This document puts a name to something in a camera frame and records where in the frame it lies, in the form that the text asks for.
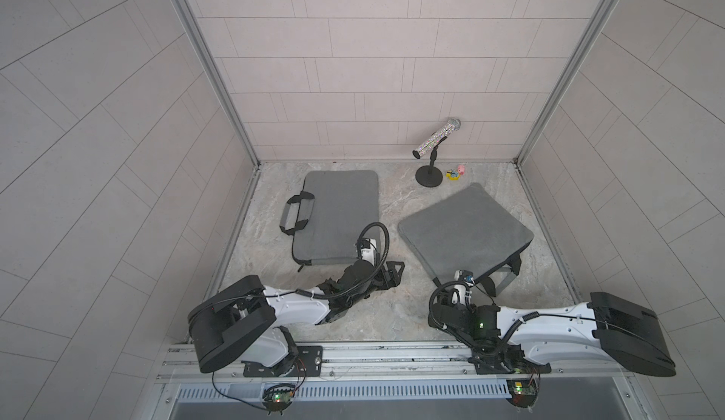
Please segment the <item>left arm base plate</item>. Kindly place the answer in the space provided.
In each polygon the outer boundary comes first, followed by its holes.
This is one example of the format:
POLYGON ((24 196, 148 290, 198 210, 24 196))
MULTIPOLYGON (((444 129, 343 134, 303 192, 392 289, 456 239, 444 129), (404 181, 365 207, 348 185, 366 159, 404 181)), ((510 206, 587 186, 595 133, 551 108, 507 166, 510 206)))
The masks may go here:
POLYGON ((299 346, 296 355, 283 359, 268 368, 260 363, 246 363, 245 378, 301 378, 319 377, 323 361, 322 346, 299 346))

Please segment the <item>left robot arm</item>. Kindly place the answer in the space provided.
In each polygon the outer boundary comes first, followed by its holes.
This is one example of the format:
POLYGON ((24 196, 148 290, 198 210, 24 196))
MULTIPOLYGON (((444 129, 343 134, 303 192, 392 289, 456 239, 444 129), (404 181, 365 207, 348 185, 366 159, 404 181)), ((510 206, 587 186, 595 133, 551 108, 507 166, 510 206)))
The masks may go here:
POLYGON ((232 363, 258 364, 262 372, 284 377, 296 368, 300 351, 288 327, 326 325, 372 293, 398 287, 405 263, 374 265, 358 259, 338 280, 305 291, 285 291, 245 276, 188 314, 200 372, 211 374, 232 363))

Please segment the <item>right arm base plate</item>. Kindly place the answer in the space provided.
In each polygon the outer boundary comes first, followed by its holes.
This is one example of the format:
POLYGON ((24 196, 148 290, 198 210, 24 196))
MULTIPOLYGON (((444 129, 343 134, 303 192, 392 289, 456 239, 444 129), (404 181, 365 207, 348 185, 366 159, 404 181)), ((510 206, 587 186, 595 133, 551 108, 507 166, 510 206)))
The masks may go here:
POLYGON ((475 366, 478 375, 514 375, 514 374, 551 374, 551 365, 532 363, 520 344, 507 346, 502 352, 494 355, 484 355, 473 351, 472 357, 467 360, 475 366))

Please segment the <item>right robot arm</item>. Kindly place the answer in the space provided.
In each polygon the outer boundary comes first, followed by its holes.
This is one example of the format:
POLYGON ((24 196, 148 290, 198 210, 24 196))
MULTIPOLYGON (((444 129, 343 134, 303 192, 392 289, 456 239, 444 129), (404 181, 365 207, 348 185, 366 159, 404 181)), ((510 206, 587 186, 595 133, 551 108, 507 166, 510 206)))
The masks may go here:
POLYGON ((470 349, 480 375, 547 374, 559 361, 613 361, 625 370, 671 378, 670 357, 653 310, 611 293, 558 309, 477 306, 463 281, 436 288, 429 324, 470 349))

